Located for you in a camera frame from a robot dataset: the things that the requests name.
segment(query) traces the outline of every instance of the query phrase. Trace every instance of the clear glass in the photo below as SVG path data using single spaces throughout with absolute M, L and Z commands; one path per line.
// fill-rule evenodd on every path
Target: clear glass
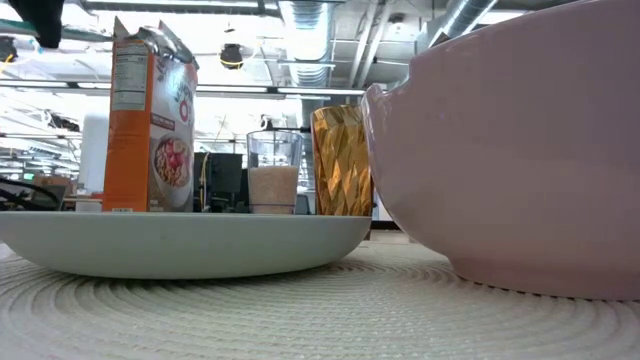
M 293 214 L 302 136 L 285 131 L 247 134 L 249 205 L 254 214 Z

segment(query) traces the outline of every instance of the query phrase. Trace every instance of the large pink bowl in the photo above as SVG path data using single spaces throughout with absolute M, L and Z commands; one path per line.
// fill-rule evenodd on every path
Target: large pink bowl
M 376 187 L 464 278 L 640 299 L 640 1 L 591 0 L 493 25 L 370 88 Z

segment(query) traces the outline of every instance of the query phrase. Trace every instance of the white plate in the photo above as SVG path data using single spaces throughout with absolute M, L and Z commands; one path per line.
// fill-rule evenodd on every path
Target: white plate
M 203 279 L 324 265 L 355 249 L 370 222 L 351 216 L 2 212 L 0 240 L 58 271 Z

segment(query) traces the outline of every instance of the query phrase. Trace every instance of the orange cereal box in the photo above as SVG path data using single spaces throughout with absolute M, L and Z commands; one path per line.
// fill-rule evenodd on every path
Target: orange cereal box
M 190 212 L 197 63 L 162 22 L 114 35 L 103 210 Z

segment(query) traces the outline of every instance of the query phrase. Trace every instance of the woven placemat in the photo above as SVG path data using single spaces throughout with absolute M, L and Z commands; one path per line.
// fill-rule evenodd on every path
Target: woven placemat
M 3 359 L 640 359 L 640 303 L 464 281 L 417 244 L 290 274 L 123 281 L 0 260 Z

